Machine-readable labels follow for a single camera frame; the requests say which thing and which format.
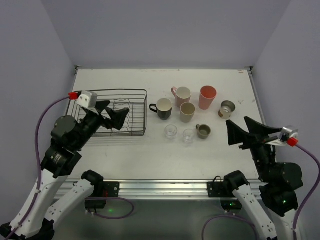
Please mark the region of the beige two-tier cup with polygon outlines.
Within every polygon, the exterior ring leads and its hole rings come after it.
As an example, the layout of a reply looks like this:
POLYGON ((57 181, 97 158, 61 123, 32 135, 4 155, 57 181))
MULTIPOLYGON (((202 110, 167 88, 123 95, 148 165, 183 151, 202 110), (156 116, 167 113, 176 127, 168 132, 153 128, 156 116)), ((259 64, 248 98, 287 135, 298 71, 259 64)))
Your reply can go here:
POLYGON ((231 117, 235 110, 236 106, 232 101, 224 100, 220 105, 218 116, 222 119, 227 120, 231 117))

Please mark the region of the small tan cup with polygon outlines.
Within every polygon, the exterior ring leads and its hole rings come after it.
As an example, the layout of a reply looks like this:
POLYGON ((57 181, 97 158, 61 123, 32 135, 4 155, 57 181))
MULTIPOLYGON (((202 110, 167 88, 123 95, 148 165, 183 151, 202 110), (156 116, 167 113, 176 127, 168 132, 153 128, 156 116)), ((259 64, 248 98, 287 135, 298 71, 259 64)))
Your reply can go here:
POLYGON ((211 128, 206 124, 197 124, 196 125, 197 136, 200 139, 207 139, 211 134, 211 128))

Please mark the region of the black glossy mug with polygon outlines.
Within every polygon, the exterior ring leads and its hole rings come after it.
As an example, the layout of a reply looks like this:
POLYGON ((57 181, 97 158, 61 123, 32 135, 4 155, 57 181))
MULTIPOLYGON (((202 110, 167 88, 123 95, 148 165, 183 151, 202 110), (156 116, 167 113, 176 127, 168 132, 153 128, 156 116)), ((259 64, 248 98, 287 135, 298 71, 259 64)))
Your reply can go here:
POLYGON ((161 120, 168 120, 172 114, 173 103, 168 98, 161 98, 157 103, 150 104, 149 109, 161 120))

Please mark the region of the clear glass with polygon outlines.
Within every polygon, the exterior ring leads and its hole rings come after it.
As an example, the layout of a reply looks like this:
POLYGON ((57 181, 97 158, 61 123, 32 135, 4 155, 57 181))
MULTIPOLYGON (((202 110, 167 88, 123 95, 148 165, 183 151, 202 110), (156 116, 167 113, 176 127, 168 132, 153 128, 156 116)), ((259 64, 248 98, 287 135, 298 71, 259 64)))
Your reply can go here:
POLYGON ((174 140, 177 137, 178 128, 173 124, 169 124, 165 127, 164 133, 168 140, 174 140))
POLYGON ((195 138, 195 131, 193 129, 186 129, 183 134, 183 142, 186 144, 192 144, 195 138))

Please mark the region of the salmon pink tumbler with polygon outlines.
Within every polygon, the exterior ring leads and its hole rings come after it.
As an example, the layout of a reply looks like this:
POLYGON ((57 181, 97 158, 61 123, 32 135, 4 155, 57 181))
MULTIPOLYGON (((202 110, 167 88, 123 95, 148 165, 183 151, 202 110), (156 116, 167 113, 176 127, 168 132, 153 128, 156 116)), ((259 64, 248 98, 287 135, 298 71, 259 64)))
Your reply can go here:
POLYGON ((213 86, 203 86, 199 92, 198 106, 202 110, 207 110, 217 96, 217 90, 213 86))

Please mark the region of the pink ceramic mug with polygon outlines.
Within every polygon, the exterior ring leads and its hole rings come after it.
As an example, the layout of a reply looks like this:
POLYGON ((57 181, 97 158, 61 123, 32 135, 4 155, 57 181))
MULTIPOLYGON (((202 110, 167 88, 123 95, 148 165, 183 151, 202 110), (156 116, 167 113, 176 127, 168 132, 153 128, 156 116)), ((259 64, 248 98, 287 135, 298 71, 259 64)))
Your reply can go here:
POLYGON ((171 92, 175 97, 175 104, 178 108, 180 108, 183 103, 189 102, 191 99, 191 90, 187 87, 172 87, 171 92))

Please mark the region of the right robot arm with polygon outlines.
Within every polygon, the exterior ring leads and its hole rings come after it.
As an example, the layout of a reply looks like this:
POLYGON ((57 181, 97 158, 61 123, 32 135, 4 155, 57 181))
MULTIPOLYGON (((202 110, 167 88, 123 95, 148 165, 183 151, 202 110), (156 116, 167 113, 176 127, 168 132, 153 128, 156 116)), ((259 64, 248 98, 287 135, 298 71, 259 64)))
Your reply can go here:
POLYGON ((298 130, 292 126, 276 128, 263 125, 252 118, 244 118, 245 131, 233 121, 227 120, 227 137, 230 146, 250 150, 258 179, 261 199, 268 209, 265 213, 252 193, 244 174, 237 170, 223 178, 222 186, 241 203, 262 240, 296 240, 295 215, 298 212, 296 190, 303 186, 302 169, 296 163, 276 161, 276 147, 298 143, 298 130))

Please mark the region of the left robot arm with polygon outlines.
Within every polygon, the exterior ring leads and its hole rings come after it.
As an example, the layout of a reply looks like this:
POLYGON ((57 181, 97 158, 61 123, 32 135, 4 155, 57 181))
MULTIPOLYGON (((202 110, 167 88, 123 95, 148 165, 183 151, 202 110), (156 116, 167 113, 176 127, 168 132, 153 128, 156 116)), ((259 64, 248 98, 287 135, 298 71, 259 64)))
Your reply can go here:
POLYGON ((100 127, 121 130, 130 110, 113 110, 110 101, 99 101, 80 121, 73 116, 60 117, 51 131, 51 145, 43 160, 37 161, 38 177, 24 206, 11 222, 0 227, 7 240, 51 240, 56 228, 74 207, 94 193, 104 180, 88 170, 81 180, 57 202, 58 190, 80 161, 80 151, 100 127))

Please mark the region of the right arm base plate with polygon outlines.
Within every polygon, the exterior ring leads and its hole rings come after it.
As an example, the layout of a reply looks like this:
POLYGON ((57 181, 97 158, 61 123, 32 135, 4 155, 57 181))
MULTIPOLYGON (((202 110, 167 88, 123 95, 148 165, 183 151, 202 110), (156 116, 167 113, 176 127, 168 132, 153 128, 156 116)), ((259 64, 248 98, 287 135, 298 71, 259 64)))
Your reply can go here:
POLYGON ((220 176, 216 176, 212 181, 206 183, 207 195, 209 198, 234 198, 230 191, 229 183, 220 176))

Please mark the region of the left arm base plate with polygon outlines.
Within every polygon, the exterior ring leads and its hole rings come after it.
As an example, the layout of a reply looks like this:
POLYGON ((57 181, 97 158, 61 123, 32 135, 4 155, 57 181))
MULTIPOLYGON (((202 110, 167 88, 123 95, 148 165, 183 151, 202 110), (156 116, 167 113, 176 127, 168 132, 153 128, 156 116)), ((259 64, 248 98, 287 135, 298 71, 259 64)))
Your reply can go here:
POLYGON ((101 197, 117 198, 119 196, 120 183, 117 181, 104 181, 101 187, 101 197))

